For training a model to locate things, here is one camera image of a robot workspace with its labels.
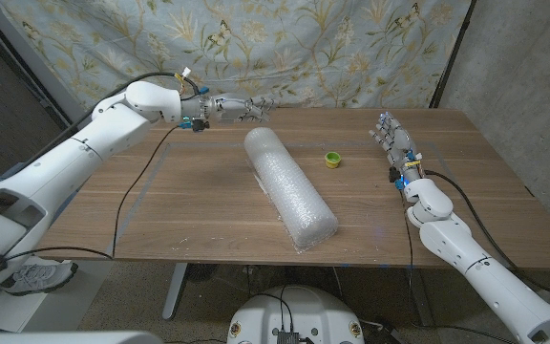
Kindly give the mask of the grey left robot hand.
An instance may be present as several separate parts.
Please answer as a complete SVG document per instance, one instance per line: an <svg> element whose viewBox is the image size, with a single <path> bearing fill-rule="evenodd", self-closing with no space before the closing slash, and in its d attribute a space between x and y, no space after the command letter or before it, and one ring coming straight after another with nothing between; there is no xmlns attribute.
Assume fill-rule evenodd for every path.
<svg viewBox="0 0 550 344"><path fill-rule="evenodd" d="M269 113L278 107L275 99L262 96L241 98L228 93L213 96L213 100L220 122L269 121Z"/></svg>

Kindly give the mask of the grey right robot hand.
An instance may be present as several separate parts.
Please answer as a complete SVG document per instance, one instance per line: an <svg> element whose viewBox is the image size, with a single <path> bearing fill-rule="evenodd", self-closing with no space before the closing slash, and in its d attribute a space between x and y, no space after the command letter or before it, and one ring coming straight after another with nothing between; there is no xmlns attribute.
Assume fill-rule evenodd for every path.
<svg viewBox="0 0 550 344"><path fill-rule="evenodd" d="M411 167L422 159L414 140L400 122L390 112L382 113L375 130L369 135L383 148L391 166L398 169Z"/></svg>

